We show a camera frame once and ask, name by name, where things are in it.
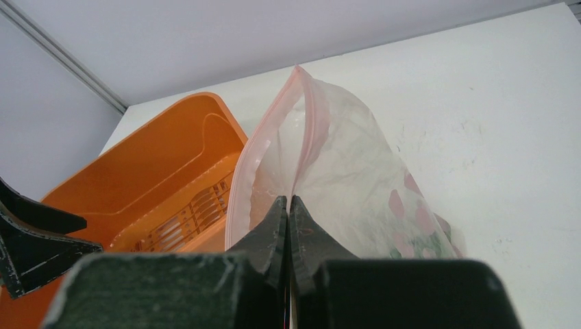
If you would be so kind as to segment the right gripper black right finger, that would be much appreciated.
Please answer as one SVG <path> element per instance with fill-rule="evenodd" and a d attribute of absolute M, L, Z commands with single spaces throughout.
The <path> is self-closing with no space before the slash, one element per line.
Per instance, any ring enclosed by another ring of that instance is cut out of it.
<path fill-rule="evenodd" d="M 302 199 L 292 198 L 289 213 L 290 252 L 298 293 L 316 291 L 316 273 L 327 260 L 355 260 L 357 256 L 327 233 L 309 213 Z"/>

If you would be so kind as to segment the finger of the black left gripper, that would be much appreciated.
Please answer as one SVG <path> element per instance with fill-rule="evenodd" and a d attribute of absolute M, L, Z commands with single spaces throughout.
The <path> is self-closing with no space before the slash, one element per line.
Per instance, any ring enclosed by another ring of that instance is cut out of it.
<path fill-rule="evenodd" d="M 82 256 L 103 251 L 100 243 L 69 236 L 86 227 L 37 228 L 1 211 L 1 277 L 12 299 L 18 299 L 65 274 Z"/>

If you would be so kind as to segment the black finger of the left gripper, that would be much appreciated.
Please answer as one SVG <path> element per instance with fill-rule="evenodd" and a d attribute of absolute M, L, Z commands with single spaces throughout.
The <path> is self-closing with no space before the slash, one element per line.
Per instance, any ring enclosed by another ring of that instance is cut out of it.
<path fill-rule="evenodd" d="M 1 179 L 1 204 L 18 221 L 39 230 L 69 234 L 87 228 L 85 218 L 23 196 L 3 179 Z"/>

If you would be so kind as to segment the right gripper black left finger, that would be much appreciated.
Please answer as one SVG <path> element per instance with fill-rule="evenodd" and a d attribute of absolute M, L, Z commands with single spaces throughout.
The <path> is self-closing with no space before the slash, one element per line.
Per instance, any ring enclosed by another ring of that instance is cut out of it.
<path fill-rule="evenodd" d="M 286 286 L 287 198 L 276 197 L 263 220 L 226 249 L 227 283 L 234 291 L 283 291 Z"/>

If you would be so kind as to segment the clear zip top bag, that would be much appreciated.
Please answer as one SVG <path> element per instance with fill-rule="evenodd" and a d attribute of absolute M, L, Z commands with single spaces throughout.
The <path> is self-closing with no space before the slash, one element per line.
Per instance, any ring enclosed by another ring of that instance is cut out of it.
<path fill-rule="evenodd" d="M 296 66 L 240 154 L 225 247 L 279 196 L 361 258 L 459 258 L 452 230 L 428 206 L 371 110 L 348 90 Z"/>

